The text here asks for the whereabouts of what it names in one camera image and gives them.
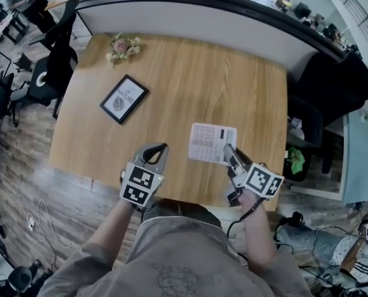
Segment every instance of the picture frame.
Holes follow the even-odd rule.
[[[126,74],[100,103],[100,107],[122,124],[148,92],[148,89]]]

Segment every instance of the wooden floor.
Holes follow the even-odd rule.
[[[28,39],[38,33],[39,31],[31,25],[27,36],[18,46],[13,46],[11,41],[6,39],[0,44],[0,49],[12,58],[19,51],[23,51],[35,63],[48,55],[41,45],[28,46]],[[90,36],[79,19],[75,22],[74,33],[78,38],[71,41],[71,46],[80,57],[81,50]],[[6,62],[4,64],[0,57],[0,70],[4,65]],[[15,84],[20,85],[21,81],[30,78],[31,74],[27,72],[15,74]],[[56,124],[56,120],[52,118],[53,103],[47,108],[28,105],[19,110],[18,128],[13,126],[10,117],[5,117],[0,123],[0,138],[9,146],[7,150],[0,148],[0,224],[6,229],[7,238],[4,242],[14,265],[30,265],[33,260],[41,259],[44,266],[49,267],[54,257],[51,248],[46,242],[39,243],[43,255],[40,256],[36,241],[41,236],[31,232],[26,222],[28,213],[38,219],[36,210],[40,199],[48,204],[54,230],[63,244],[81,245],[118,201],[118,191],[90,178],[77,177],[48,166],[48,154]],[[235,210],[210,210],[221,219],[225,228],[239,216],[239,212]],[[305,222],[312,228],[336,225],[354,231],[361,220],[360,214],[353,210],[352,206],[293,193],[284,186],[277,211],[269,213],[272,229],[282,215],[290,216],[294,211],[300,211]],[[365,204],[362,214],[366,212],[368,203]],[[74,248],[65,249],[58,244],[43,204],[40,207],[40,215],[41,225],[56,250],[57,265],[61,265]],[[140,218],[135,214],[126,233],[117,265],[125,261],[139,224]],[[232,241],[238,251],[244,250],[242,226],[234,228]]]

